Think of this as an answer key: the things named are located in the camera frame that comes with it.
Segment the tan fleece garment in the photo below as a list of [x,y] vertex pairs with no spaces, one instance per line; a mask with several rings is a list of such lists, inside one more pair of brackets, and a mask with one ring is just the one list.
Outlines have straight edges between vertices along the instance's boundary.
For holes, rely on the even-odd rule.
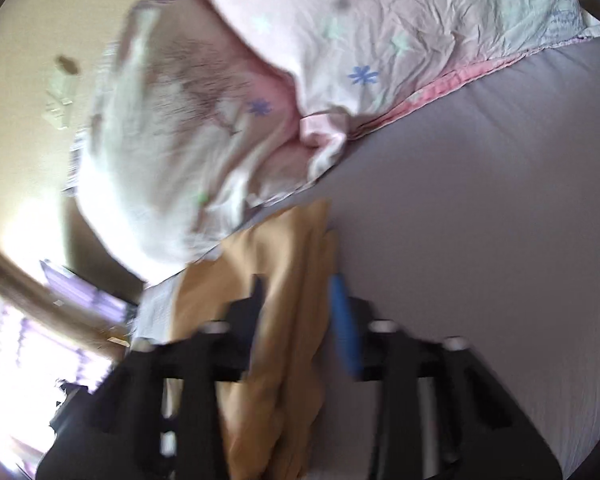
[[329,324],[328,280],[337,235],[329,203],[276,211],[222,241],[215,260],[189,266],[175,296],[170,337],[187,338],[264,281],[264,303],[241,382],[218,385],[228,472],[233,479],[299,479],[324,404],[314,358]]

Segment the purple curtain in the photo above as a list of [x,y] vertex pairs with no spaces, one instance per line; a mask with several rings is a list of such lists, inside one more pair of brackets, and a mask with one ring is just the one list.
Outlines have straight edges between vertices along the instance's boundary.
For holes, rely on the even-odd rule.
[[40,265],[48,288],[60,299],[114,323],[129,322],[137,314],[137,304],[106,292],[63,266],[48,260],[41,260]]

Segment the lavender bed sheet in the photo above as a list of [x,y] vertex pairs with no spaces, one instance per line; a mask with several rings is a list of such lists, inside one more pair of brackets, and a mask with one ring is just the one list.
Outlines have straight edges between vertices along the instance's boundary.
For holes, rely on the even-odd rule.
[[600,478],[600,38],[468,84],[367,138],[327,198],[353,295],[466,338],[569,479]]

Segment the floral pillow with tree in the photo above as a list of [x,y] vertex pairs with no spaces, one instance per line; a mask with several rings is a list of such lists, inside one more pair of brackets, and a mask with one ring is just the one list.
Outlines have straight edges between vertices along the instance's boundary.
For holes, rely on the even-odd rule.
[[291,78],[209,0],[140,0],[102,57],[68,188],[108,254],[154,284],[311,186],[347,128],[302,118]]

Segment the floral pillow with stars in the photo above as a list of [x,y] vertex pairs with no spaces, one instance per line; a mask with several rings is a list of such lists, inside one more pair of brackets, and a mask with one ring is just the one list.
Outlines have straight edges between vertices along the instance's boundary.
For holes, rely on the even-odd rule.
[[211,0],[266,62],[294,77],[306,116],[351,136],[546,49],[600,38],[579,0]]

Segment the wall switch panel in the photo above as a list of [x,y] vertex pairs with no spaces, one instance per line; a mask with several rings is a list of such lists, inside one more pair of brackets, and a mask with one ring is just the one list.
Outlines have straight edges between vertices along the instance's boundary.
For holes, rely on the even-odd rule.
[[80,73],[78,62],[62,54],[48,72],[43,118],[57,130],[69,127]]

